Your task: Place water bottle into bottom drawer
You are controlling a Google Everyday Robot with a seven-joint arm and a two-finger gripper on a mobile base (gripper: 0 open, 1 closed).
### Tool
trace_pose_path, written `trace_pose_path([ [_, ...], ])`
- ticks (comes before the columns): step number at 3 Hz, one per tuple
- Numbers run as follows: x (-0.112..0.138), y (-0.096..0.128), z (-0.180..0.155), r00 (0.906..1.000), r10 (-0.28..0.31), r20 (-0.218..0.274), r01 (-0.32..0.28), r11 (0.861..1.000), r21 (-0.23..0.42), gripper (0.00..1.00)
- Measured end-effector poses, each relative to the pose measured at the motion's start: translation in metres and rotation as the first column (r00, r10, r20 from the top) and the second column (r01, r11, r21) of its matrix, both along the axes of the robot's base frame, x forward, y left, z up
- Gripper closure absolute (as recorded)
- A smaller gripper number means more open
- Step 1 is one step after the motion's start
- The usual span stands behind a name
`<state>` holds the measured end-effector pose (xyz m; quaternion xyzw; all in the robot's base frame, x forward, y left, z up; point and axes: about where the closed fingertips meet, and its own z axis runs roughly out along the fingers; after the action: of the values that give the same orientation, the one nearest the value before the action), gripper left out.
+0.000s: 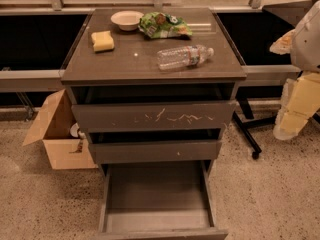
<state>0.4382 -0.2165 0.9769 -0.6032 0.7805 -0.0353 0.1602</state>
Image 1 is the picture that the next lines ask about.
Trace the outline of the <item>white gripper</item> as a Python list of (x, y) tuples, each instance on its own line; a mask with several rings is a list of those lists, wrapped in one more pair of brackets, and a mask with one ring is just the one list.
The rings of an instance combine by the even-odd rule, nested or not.
[(296, 137), (320, 109), (320, 1), (292, 29), (269, 48), (275, 54), (290, 54), (291, 62), (304, 71), (298, 79), (287, 79), (282, 91), (273, 135), (279, 140)]

